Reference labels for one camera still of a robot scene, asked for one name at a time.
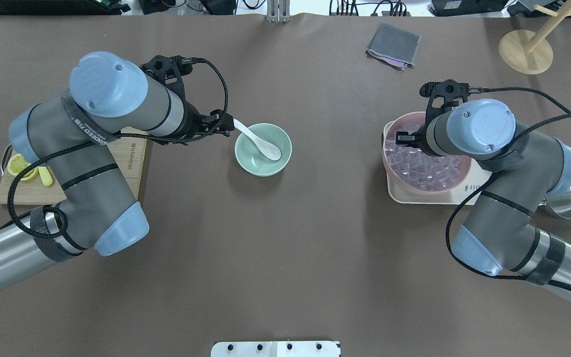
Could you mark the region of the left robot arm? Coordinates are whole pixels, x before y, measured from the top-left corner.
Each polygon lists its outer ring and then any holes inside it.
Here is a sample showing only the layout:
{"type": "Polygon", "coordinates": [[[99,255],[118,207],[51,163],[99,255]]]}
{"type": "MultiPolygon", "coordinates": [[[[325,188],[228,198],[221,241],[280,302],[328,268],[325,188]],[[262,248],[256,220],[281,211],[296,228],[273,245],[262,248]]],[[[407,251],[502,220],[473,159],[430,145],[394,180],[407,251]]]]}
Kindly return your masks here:
{"type": "Polygon", "coordinates": [[[9,127],[13,149],[29,168],[48,166],[65,194],[54,205],[19,215],[7,193],[10,221],[0,228],[0,290],[95,249],[109,256],[149,232],[141,204],[108,146],[127,138],[183,144],[229,136],[226,109],[202,115],[185,97],[182,77],[204,58],[156,56],[136,65],[109,52],[92,52],[73,68],[68,87],[19,115],[9,127]]]}

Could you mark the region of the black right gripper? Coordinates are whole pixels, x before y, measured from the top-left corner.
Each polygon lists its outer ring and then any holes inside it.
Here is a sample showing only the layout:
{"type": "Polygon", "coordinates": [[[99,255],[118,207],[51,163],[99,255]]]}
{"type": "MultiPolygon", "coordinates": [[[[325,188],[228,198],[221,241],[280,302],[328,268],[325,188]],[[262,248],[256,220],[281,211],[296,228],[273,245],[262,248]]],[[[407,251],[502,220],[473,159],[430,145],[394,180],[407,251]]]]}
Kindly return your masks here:
{"type": "Polygon", "coordinates": [[[458,100],[468,101],[469,84],[458,83],[453,79],[443,82],[428,82],[421,86],[419,95],[428,98],[424,124],[418,131],[397,131],[395,143],[413,148],[437,148],[435,142],[436,119],[459,106],[458,100]]]}

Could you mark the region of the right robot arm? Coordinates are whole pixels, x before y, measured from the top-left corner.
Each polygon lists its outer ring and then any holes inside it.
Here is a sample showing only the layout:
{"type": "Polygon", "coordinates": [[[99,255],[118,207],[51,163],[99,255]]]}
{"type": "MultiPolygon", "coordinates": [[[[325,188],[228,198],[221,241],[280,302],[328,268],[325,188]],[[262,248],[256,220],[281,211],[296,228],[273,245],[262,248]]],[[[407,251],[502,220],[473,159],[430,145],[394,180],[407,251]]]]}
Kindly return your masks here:
{"type": "Polygon", "coordinates": [[[419,90],[429,100],[424,124],[397,133],[396,141],[432,157],[467,156],[490,172],[468,195],[476,202],[454,239],[451,225],[466,200],[447,222],[453,260],[474,274],[544,287],[571,302],[571,244],[530,223],[542,199],[571,188],[571,147],[539,131],[571,119],[571,111],[542,91],[520,90],[549,100],[562,115],[528,126],[499,100],[469,100],[490,88],[451,79],[428,82],[419,90]]]}

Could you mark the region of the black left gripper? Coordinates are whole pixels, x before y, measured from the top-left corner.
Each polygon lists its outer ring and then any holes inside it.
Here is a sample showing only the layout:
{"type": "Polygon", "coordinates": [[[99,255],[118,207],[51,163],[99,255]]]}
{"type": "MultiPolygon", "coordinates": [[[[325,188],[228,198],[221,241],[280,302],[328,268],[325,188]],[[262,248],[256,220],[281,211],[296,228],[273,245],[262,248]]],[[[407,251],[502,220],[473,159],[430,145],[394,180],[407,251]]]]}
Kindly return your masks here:
{"type": "Polygon", "coordinates": [[[140,69],[157,83],[163,85],[166,90],[175,94],[183,106],[179,124],[172,126],[172,131],[166,135],[148,133],[151,140],[156,144],[189,144],[210,135],[223,135],[229,137],[235,131],[233,116],[229,115],[228,86],[220,71],[213,63],[204,58],[185,58],[181,55],[164,57],[157,55],[148,63],[140,65],[140,69]],[[183,76],[193,71],[193,66],[198,63],[208,65],[215,72],[224,88],[224,108],[211,111],[208,115],[202,115],[186,100],[183,76]]]}

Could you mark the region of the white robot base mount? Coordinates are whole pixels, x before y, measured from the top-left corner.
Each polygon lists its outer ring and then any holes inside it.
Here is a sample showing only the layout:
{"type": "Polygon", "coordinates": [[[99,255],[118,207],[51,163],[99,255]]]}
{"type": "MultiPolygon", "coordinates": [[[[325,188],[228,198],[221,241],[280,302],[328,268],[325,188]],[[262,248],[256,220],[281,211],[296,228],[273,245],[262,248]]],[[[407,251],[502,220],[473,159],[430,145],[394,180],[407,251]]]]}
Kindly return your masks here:
{"type": "Polygon", "coordinates": [[[211,357],[340,357],[340,342],[310,341],[231,341],[215,343],[211,357]]]}

